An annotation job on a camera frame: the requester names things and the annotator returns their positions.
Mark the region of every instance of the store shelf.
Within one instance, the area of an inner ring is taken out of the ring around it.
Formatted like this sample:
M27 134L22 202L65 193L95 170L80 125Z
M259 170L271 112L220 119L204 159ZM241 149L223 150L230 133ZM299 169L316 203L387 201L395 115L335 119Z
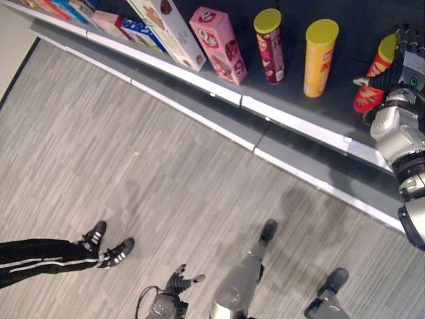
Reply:
M303 93L304 47L287 50L283 81L270 85L264 80L259 59L250 65L242 107L311 138L342 154L351 154L391 172L376 151L375 141L362 116L353 109L358 88L352 79L364 74L368 64L335 55L323 96L308 98Z
M258 58L255 36L251 33L242 34L238 42L248 67L248 76L241 86L237 86L219 78L209 62L200 72L195 72L175 64L168 54L111 37L90 25L62 21L41 10L26 7L19 0L0 2L124 54L212 97L220 98L229 105L242 106L249 112L391 174L385 160L374 148L375 141L362 123L361 115L352 107L357 88L351 84L351 80L364 74L368 63L335 55L324 95L311 99L302 92L305 56L302 46L285 48L285 78L280 84L270 85L266 82Z
M393 229L404 232L395 178L353 158L272 124L254 153L340 198Z
M112 37L91 25L82 24L73 20L63 21L57 19L48 15L41 9L31 9L30 7L22 5L19 0L0 0L0 3L42 21L46 21L61 29L80 35L106 48L125 54L146 65L157 68L161 72L165 72L190 85L196 86L204 92L222 98L234 106L240 106L240 101L242 99L241 88L226 80L218 78L213 67L209 63L206 63L200 72L195 72L185 66L174 63L173 59L168 54L159 53L131 41Z
M251 152L268 127L267 121L250 112L233 108L228 103L155 68L140 64L48 23L36 21L31 31L53 45L132 83Z

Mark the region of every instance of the cable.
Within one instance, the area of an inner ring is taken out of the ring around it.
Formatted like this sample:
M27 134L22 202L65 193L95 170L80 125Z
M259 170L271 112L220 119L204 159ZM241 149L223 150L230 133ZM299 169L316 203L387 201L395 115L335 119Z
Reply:
M145 295L152 289L156 290L156 295L155 297L158 295L158 292L161 291L161 289L158 286L148 286L145 289L143 289L143 291L140 294L139 300L137 301L137 307L135 309L135 316L134 319L138 319L139 318L139 309L140 309L140 304L141 301L143 300L143 298L145 298Z

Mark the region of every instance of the black sneaker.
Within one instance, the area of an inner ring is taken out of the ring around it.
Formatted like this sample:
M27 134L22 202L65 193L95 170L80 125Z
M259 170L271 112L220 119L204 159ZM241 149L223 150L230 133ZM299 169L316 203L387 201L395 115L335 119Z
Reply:
M113 249L108 249L106 253L99 256L99 268L110 268L122 262L133 250L134 239L127 238Z
M78 243L82 246L84 246L85 249L88 251L92 251L94 253L99 252L100 243L102 242L102 237L105 235L106 232L106 222L105 221L98 221L96 226L82 236L84 239L83 241L79 241Z

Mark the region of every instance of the blue box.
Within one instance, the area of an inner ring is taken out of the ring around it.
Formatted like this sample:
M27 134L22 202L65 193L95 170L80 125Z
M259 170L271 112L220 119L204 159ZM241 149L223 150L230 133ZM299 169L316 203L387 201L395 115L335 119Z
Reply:
M166 52L164 46L143 21L127 19L122 21L121 28L137 43Z

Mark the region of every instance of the red box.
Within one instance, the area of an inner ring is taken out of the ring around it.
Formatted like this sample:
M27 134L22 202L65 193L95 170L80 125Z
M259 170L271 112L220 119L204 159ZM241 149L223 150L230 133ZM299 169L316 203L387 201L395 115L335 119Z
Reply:
M96 10L92 15L92 19L107 34L121 39L131 40L131 37L122 29L123 17L115 13Z

